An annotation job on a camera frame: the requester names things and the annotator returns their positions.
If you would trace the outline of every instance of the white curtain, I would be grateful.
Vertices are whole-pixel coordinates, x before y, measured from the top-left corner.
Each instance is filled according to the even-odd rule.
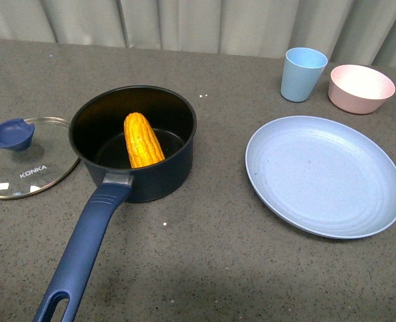
[[[0,38],[396,67],[396,0],[0,0]]]

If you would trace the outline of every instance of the saucepan handle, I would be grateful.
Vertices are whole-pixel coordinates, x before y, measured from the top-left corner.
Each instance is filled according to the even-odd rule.
[[[50,321],[62,299],[68,299],[62,322],[74,320],[110,218],[131,189],[130,184],[104,182],[95,190],[76,224],[34,322]]]

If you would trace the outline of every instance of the blue lid knob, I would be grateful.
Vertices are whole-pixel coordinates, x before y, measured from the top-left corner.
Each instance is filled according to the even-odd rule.
[[[29,148],[36,129],[24,119],[10,119],[0,124],[0,148],[11,151],[24,151]]]

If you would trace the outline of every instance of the light blue cup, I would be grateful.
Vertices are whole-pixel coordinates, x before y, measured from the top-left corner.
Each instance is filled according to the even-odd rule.
[[[311,48],[292,48],[285,53],[281,95],[288,101],[303,102],[311,94],[328,62]]]

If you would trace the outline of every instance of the saucepan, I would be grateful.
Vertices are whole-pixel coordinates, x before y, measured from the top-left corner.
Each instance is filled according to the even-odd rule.
[[[165,160],[131,168],[123,122],[132,112],[147,118]],[[74,320],[115,209],[124,201],[148,202],[174,192],[192,168],[195,131],[196,114],[191,104],[160,87],[113,89],[76,113],[70,124],[70,143],[97,188],[83,209],[34,321],[49,321],[63,299],[68,299],[68,304],[62,321]]]

